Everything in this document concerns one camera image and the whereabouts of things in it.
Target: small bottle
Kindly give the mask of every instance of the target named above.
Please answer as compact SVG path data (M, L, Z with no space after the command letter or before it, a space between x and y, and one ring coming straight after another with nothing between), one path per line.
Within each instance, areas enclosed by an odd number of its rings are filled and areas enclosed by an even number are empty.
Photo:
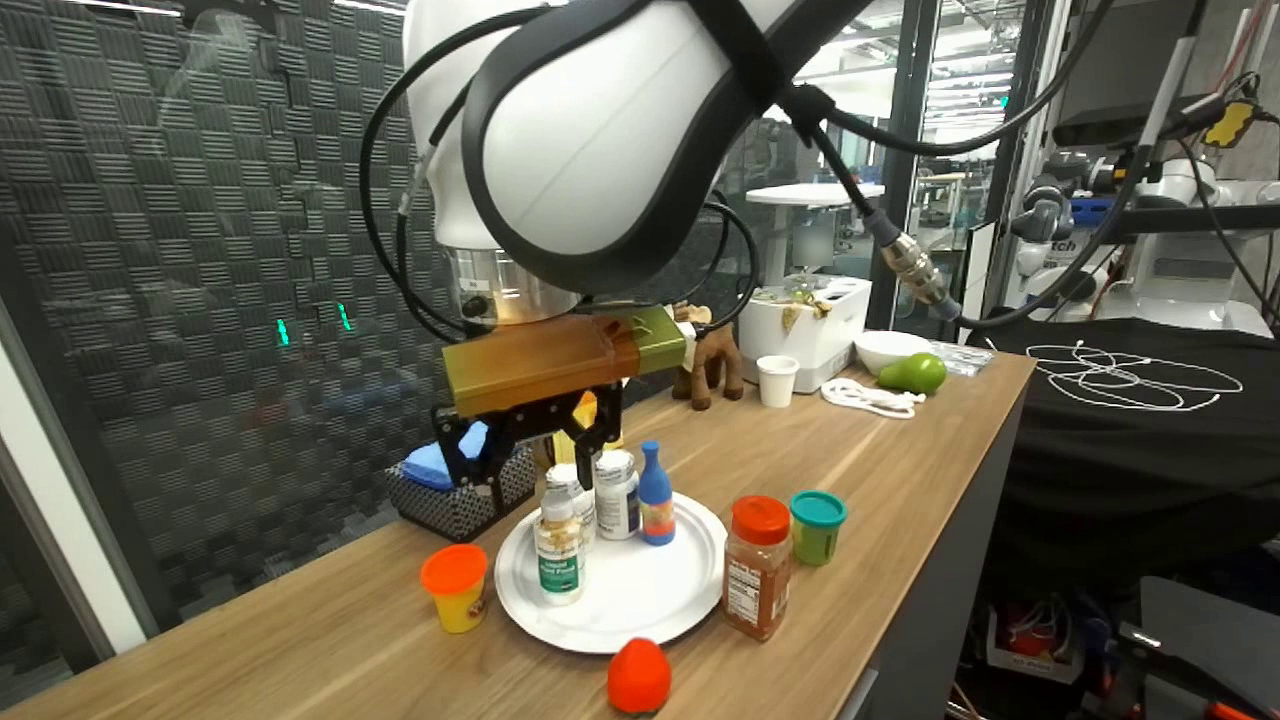
M582 515L577 473L549 473L535 515L535 582L552 602L582 590Z
M640 498L640 528L637 532L645 545L670 545L670 534L674 534L670 476L658 459L657 441L645 441L640 453L645 453L645 473L637 483L637 498Z
M791 518L771 495L741 495L722 545L722 616L761 645L789 612Z
M622 449L604 449L595 454L595 534L626 541L632 534L632 486L637 459Z

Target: white plate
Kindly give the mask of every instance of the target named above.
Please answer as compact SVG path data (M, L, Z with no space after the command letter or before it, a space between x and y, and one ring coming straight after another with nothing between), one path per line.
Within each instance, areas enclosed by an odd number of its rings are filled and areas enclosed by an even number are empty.
M721 602L722 522L701 498L674 491L670 545L586 541L582 590L552 602L535 582L535 510L497 551L497 598L535 638L613 656L632 634L668 645Z

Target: spice jar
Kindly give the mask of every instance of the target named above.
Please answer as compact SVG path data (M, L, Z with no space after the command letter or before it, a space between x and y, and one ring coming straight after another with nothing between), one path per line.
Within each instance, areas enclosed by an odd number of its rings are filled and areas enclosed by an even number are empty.
M730 503L722 546L722 616L761 645L789 612L791 582L791 518L771 495L741 495Z

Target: wooden table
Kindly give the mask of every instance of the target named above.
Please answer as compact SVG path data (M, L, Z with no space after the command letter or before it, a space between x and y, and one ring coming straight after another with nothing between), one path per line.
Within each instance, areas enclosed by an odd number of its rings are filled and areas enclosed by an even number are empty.
M771 410L647 401L622 436L658 436L680 491L727 515L741 491L826 486L852 522L826 567L795 570L768 645L711 612L674 638L664 715L939 715L974 590L1021 397L1031 362L997 356L951 376L916 418L881 418L795 397ZM500 546L527 510L480 534ZM439 546L389 522L20 708L28 715L613 715L604 661L522 634L500 602L443 634L416 586Z

